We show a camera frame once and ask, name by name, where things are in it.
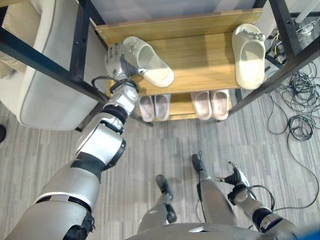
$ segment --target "wire bundle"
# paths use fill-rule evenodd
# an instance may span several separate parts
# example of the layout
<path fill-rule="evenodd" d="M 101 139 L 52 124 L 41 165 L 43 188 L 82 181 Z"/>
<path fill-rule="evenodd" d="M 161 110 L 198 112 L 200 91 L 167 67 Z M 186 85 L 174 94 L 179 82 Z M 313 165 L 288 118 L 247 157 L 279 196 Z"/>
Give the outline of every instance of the wire bundle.
<path fill-rule="evenodd" d="M 275 102 L 272 95 L 268 93 L 271 101 L 272 101 L 272 109 L 271 113 L 267 119 L 267 128 L 270 133 L 275 135 L 283 134 L 287 129 L 289 129 L 289 134 L 287 137 L 287 146 L 289 152 L 293 159 L 303 168 L 305 168 L 310 174 L 313 175 L 316 181 L 316 194 L 314 199 L 305 206 L 286 206 L 278 208 L 275 211 L 283 210 L 283 209 L 305 209 L 310 207 L 313 203 L 316 202 L 317 197 L 319 195 L 319 181 L 315 173 L 299 162 L 297 158 L 294 156 L 292 152 L 292 148 L 290 145 L 290 136 L 293 136 L 296 140 L 299 141 L 307 141 L 311 139 L 314 134 L 315 129 L 320 129 L 317 125 L 317 121 L 319 123 L 320 117 L 315 115 L 315 113 L 320 110 L 320 85 L 316 83 L 316 79 L 319 79 L 317 76 L 317 67 L 311 62 L 310 66 L 310 74 L 306 74 L 305 72 L 298 71 L 293 76 L 289 78 L 287 83 L 282 83 L 278 89 L 275 90 L 278 94 L 280 94 L 284 103 L 292 110 L 297 112 L 297 115 L 294 115 L 288 118 L 285 110 Z M 286 118 L 286 126 L 281 132 L 274 132 L 270 129 L 270 119 L 274 113 L 275 106 L 281 110 Z"/>

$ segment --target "slipper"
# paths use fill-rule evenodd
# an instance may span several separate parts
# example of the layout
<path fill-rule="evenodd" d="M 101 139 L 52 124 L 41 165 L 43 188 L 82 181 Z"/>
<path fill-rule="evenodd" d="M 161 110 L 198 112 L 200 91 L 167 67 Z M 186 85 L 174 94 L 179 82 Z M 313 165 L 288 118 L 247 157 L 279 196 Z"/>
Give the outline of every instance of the slipper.
<path fill-rule="evenodd" d="M 155 117 L 159 121 L 166 121 L 170 115 L 170 94 L 154 96 Z"/>
<path fill-rule="evenodd" d="M 154 101 L 152 96 L 141 96 L 139 99 L 141 117 L 145 122 L 152 122 L 155 117 Z"/>
<path fill-rule="evenodd" d="M 158 88 L 168 87 L 174 81 L 172 69 L 156 54 L 145 41 L 129 36 L 123 41 L 124 58 L 138 69 L 146 69 L 140 74 Z"/>
<path fill-rule="evenodd" d="M 209 91 L 190 93 L 196 115 L 201 120 L 208 120 L 212 116 Z"/>
<path fill-rule="evenodd" d="M 212 116 L 218 120 L 225 120 L 229 115 L 228 89 L 210 91 Z"/>
<path fill-rule="evenodd" d="M 241 24 L 232 34 L 236 82 L 257 89 L 265 77 L 265 36 L 252 24 Z"/>

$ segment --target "wooden shelf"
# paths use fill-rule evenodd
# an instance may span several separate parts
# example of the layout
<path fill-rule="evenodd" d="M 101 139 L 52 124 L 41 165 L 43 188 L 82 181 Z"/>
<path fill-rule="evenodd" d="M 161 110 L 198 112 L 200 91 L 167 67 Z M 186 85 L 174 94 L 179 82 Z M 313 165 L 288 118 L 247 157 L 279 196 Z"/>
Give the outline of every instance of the wooden shelf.
<path fill-rule="evenodd" d="M 108 45 L 136 36 L 144 41 L 176 39 L 211 34 L 231 33 L 240 24 L 254 24 L 262 8 L 211 12 L 98 25 L 99 35 Z"/>
<path fill-rule="evenodd" d="M 233 10 L 101 25 L 96 30 L 109 46 L 130 36 L 148 42 L 172 68 L 174 81 L 159 88 L 133 76 L 139 94 L 172 94 L 169 120 L 195 119 L 191 92 L 239 88 L 232 32 L 241 24 L 254 24 L 261 13 L 262 8 Z"/>
<path fill-rule="evenodd" d="M 173 70 L 173 83 L 164 88 L 153 86 L 136 75 L 141 95 L 190 93 L 239 88 L 236 82 L 232 33 L 218 33 L 148 43 Z"/>
<path fill-rule="evenodd" d="M 183 120 L 198 118 L 189 93 L 173 94 L 170 103 L 170 116 L 168 120 Z"/>

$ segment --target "white sofa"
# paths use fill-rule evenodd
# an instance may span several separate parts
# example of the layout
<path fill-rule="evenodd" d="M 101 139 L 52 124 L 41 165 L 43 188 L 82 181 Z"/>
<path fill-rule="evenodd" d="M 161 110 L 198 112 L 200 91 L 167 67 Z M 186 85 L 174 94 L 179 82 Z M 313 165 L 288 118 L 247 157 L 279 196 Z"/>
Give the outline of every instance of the white sofa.
<path fill-rule="evenodd" d="M 74 0 L 35 0 L 40 14 L 33 48 L 69 70 L 78 5 Z M 84 80 L 105 75 L 106 50 L 90 27 Z M 97 82 L 105 92 L 105 83 Z M 0 79 L 0 101 L 24 126 L 67 131 L 75 129 L 98 103 L 96 100 L 27 66 Z"/>

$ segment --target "robotic hand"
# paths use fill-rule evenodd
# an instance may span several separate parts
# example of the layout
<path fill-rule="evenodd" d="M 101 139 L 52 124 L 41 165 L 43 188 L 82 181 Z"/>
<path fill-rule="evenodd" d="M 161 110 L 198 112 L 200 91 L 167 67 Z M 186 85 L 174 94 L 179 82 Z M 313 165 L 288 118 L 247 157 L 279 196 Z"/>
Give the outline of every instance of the robotic hand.
<path fill-rule="evenodd" d="M 138 70 L 124 61 L 121 45 L 109 50 L 106 61 L 107 72 L 116 81 L 112 97 L 84 129 L 76 158 L 44 186 L 6 240 L 84 240 L 94 229 L 92 212 L 101 173 L 123 154 L 124 124 L 139 98 L 137 85 L 128 79 Z"/>

